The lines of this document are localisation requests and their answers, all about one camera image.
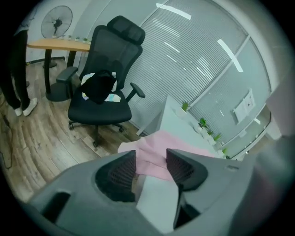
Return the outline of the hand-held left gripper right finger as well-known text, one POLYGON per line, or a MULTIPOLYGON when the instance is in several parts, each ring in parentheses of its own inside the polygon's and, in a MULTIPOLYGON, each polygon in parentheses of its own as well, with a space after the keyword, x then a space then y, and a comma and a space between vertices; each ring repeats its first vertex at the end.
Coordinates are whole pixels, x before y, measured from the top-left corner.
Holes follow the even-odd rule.
POLYGON ((174 228, 249 227, 249 159, 219 159, 177 149, 167 149, 166 155, 179 192, 174 228))

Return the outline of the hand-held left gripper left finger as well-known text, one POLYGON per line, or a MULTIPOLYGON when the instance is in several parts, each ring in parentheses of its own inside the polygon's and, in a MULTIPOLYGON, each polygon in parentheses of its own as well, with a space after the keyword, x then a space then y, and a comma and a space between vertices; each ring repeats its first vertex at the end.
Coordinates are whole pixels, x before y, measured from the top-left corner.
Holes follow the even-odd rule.
POLYGON ((134 209, 134 151, 78 164, 62 172, 53 198, 62 208, 69 201, 82 209, 134 209))

